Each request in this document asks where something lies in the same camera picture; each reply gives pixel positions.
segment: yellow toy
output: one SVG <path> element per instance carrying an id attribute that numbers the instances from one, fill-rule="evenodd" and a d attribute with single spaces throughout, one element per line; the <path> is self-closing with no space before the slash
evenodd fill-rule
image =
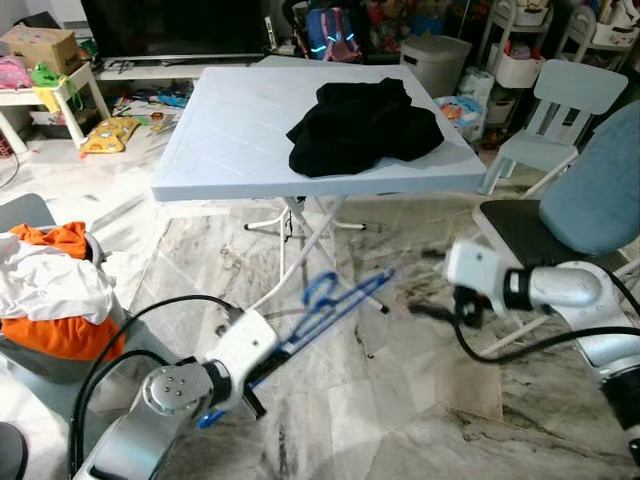
<path id="1" fill-rule="evenodd" d="M 89 136 L 83 140 L 83 153 L 116 153 L 124 146 L 140 122 L 133 117 L 112 117 L 100 122 Z"/>

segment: white cloth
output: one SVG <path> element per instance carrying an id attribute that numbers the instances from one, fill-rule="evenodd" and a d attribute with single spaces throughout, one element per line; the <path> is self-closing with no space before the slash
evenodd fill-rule
<path id="1" fill-rule="evenodd" d="M 0 234 L 0 318 L 83 316 L 98 325 L 112 306 L 111 284 L 91 262 Z"/>

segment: television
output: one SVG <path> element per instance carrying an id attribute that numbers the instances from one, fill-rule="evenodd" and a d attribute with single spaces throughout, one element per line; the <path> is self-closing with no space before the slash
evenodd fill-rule
<path id="1" fill-rule="evenodd" d="M 261 56 L 268 0 L 82 0 L 102 57 Z"/>

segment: marble floor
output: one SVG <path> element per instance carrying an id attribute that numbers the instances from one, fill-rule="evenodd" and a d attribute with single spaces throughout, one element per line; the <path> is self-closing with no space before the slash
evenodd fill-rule
<path id="1" fill-rule="evenodd" d="M 83 219 L 105 250 L 105 270 L 132 311 L 186 293 L 208 293 L 247 308 L 278 276 L 278 240 L 245 232 L 269 218 L 278 200 L 153 201 L 149 176 L 166 138 L 134 135 L 124 154 L 80 160 L 70 142 L 32 144 L 0 202 L 42 195 L 60 223 Z M 5 174 L 0 163 L 0 183 Z M 536 174 L 517 171 L 500 185 L 512 196 Z M 451 306 L 439 273 L 441 254 L 471 228 L 472 194 L 358 198 L 343 221 L 365 232 L 336 230 L 322 240 L 345 276 L 364 279 L 384 267 L 396 275 L 379 298 L 382 315 L 363 304 L 256 391 L 268 415 L 256 422 L 243 408 L 208 430 L 181 438 L 161 479 L 629 479 L 638 474 L 622 433 L 570 346 L 503 367 L 473 363 L 446 324 L 412 315 L 412 302 Z M 319 217 L 308 201 L 310 220 Z M 296 228 L 291 261 L 301 248 Z M 637 255 L 637 245 L 630 249 Z M 261 308 L 284 334 L 301 316 L 301 295 L 327 270 L 311 255 L 284 294 Z M 197 302 L 169 306 L 147 318 L 177 355 L 215 347 L 221 312 Z M 489 316 L 466 331 L 477 348 L 514 328 Z M 552 321 L 523 340 L 562 329 Z M 0 368 L 0 420 L 27 436 L 27 479 L 64 477 L 65 423 Z"/>

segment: orange cloth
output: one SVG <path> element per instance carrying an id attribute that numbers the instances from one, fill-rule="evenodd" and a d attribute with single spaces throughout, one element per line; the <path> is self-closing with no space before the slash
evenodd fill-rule
<path id="1" fill-rule="evenodd" d="M 46 234 L 24 224 L 13 227 L 9 232 L 33 245 L 58 248 L 73 258 L 84 259 L 87 252 L 83 222 L 68 223 Z M 100 325 L 94 325 L 84 317 L 39 322 L 32 322 L 27 317 L 5 318 L 1 325 L 2 333 L 12 342 L 68 360 L 94 360 L 118 331 L 118 326 L 111 317 L 107 317 Z M 122 355 L 124 343 L 125 336 L 121 335 L 105 360 L 113 360 Z"/>

